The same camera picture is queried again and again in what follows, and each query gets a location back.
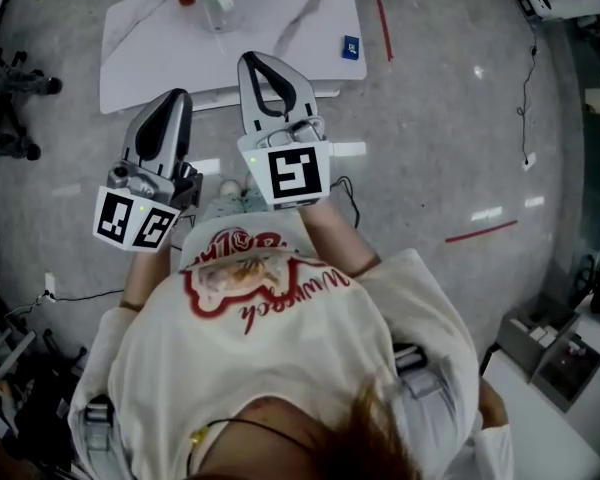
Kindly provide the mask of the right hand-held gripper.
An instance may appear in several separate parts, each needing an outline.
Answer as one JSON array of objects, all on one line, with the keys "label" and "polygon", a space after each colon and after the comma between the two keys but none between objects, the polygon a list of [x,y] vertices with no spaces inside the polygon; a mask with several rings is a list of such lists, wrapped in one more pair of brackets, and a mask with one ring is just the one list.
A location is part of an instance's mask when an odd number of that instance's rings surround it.
[{"label": "right hand-held gripper", "polygon": [[[311,83],[281,59],[256,51],[240,57],[237,73],[247,133],[237,147],[268,209],[313,205],[326,198],[331,145],[324,138],[324,120],[314,116]],[[267,105],[267,92],[280,98],[282,110]],[[279,118],[286,123],[263,129]]]}]

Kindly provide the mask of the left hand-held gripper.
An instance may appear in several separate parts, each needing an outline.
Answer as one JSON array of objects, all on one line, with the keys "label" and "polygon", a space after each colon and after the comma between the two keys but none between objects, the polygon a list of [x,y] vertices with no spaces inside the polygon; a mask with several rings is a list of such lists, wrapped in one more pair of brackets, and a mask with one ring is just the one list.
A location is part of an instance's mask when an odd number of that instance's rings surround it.
[{"label": "left hand-held gripper", "polygon": [[132,119],[122,147],[127,161],[113,166],[98,191],[95,238],[121,250],[153,253],[181,214],[199,204],[203,174],[188,162],[176,166],[188,151],[191,113],[189,93],[172,89]]}]

